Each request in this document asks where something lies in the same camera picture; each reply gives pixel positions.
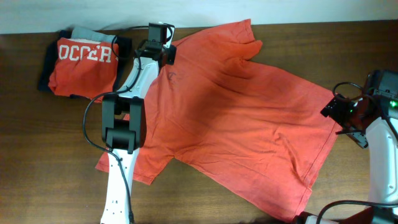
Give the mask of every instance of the black cable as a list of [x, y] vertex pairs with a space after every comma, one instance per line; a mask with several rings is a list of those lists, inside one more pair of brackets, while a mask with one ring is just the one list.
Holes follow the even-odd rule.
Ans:
[[[353, 85], [353, 86], [359, 88], [362, 91], [362, 94], [357, 96], [357, 97], [355, 97], [355, 98], [352, 98], [352, 99], [339, 97], [336, 94], [336, 88], [339, 87], [340, 85], [345, 85], [345, 84]], [[361, 86], [359, 86], [359, 85], [357, 85], [355, 83], [351, 83], [351, 82], [342, 82], [342, 83], [338, 83], [337, 85], [335, 85], [335, 87], [333, 88], [332, 92], [333, 92], [333, 96], [335, 96], [338, 100], [345, 101], [345, 102], [347, 102], [347, 99], [349, 99], [348, 101], [353, 101], [353, 100], [357, 100], [359, 98], [367, 98], [370, 101], [372, 101], [376, 105], [376, 107], [381, 111], [381, 118], [386, 120], [388, 126], [390, 127], [390, 129], [391, 129], [391, 131], [393, 133], [393, 135], [395, 136], [396, 140], [398, 140], [397, 130], [392, 125], [390, 117], [387, 116], [383, 112], [383, 110], [381, 108], [381, 105], [376, 101], [376, 99], [374, 99], [373, 96], [363, 93], [363, 88]], [[325, 212], [329, 208], [337, 206], [337, 205], [364, 205], [364, 206], [372, 206], [372, 207], [380, 207], [380, 208], [396, 208], [396, 207], [398, 207], [398, 203], [388, 204], [388, 203], [366, 202], [366, 201], [359, 201], [359, 200], [340, 200], [340, 201], [332, 202], [332, 203], [326, 205], [325, 207], [323, 207], [323, 209], [321, 210], [321, 212], [318, 215], [316, 224], [320, 224], [322, 216], [325, 214]]]
[[332, 202], [332, 203], [328, 204], [327, 206], [323, 207], [323, 209], [319, 213], [316, 224], [320, 224], [322, 216], [325, 214], [325, 212], [329, 208], [337, 206], [337, 205], [364, 205], [364, 206], [372, 206], [372, 207], [379, 207], [379, 208], [396, 208], [396, 207], [398, 207], [398, 203], [387, 204], [387, 203], [365, 202], [365, 201], [358, 201], [358, 200], [340, 200], [340, 201]]
[[128, 57], [121, 57], [120, 55], [118, 55], [118, 54], [114, 51], [114, 49], [113, 49], [113, 45], [114, 45], [116, 39], [117, 39], [121, 34], [127, 32], [127, 31], [129, 31], [129, 30], [140, 29], [140, 28], [149, 28], [149, 26], [132, 26], [132, 27], [127, 27], [127, 28], [121, 30], [117, 35], [115, 35], [115, 36], [113, 37], [113, 40], [112, 40], [112, 42], [111, 42], [111, 50], [112, 50], [112, 53], [115, 54], [115, 56], [116, 56], [118, 59], [120, 59], [120, 60], [129, 60], [130, 57], [131, 57], [131, 54], [130, 54], [130, 56], [128, 56]]
[[[114, 52], [113, 47], [112, 47], [112, 51], [113, 51], [113, 53], [115, 54], [115, 56], [119, 57], [119, 56]], [[84, 113], [84, 115], [83, 115], [83, 121], [82, 121], [82, 124], [81, 124], [82, 130], [83, 130], [83, 135], [84, 135], [85, 139], [88, 141], [88, 143], [89, 143], [90, 145], [92, 145], [92, 146], [94, 146], [94, 147], [96, 147], [96, 148], [98, 148], [98, 149], [101, 149], [102, 151], [107, 152], [108, 154], [112, 155], [112, 156], [116, 159], [116, 161], [118, 162], [118, 166], [119, 166], [119, 168], [120, 168], [120, 172], [121, 172], [121, 175], [122, 175], [122, 178], [123, 178], [123, 182], [124, 182], [124, 185], [125, 185], [125, 187], [126, 187], [126, 195], [127, 195], [126, 197], [127, 197], [127, 202], [128, 202], [128, 206], [129, 206], [129, 221], [130, 221], [130, 223], [134, 223], [134, 215], [133, 215], [132, 208], [131, 208], [131, 196], [130, 196], [129, 185], [128, 185], [128, 182], [127, 182], [126, 175], [124, 174], [124, 171], [123, 171], [123, 166], [122, 166], [122, 164], [121, 164], [121, 160], [120, 160], [120, 158], [119, 158], [117, 155], [115, 155], [115, 153], [113, 153], [113, 152], [111, 152], [111, 151], [109, 151], [109, 150], [106, 150], [106, 148], [101, 147], [101, 146], [95, 144], [92, 140], [89, 139], [89, 137], [88, 137], [88, 135], [87, 135], [87, 132], [86, 132], [86, 119], [87, 119], [87, 114], [88, 114], [89, 109], [91, 108], [91, 106], [93, 105], [93, 103], [94, 103], [98, 98], [100, 98], [100, 97], [102, 97], [102, 96], [106, 96], [106, 95], [118, 95], [118, 94], [121, 94], [121, 93], [126, 93], [126, 92], [130, 91], [130, 90], [133, 88], [133, 86], [134, 86], [134, 85], [137, 83], [137, 81], [138, 81], [138, 78], [139, 78], [139, 75], [140, 75], [141, 69], [142, 69], [142, 68], [141, 68], [141, 59], [140, 59], [140, 57], [138, 57], [137, 59], [138, 59], [138, 71], [137, 71], [136, 78], [134, 79], [134, 81], [133, 81], [133, 83], [131, 84], [131, 86], [126, 86], [126, 89], [125, 89], [125, 90], [121, 90], [121, 91], [112, 91], [112, 92], [107, 92], [107, 93], [101, 93], [101, 94], [95, 96], [95, 97], [88, 103], [88, 105], [87, 105], [87, 107], [86, 107], [86, 110], [85, 110], [85, 113]]]

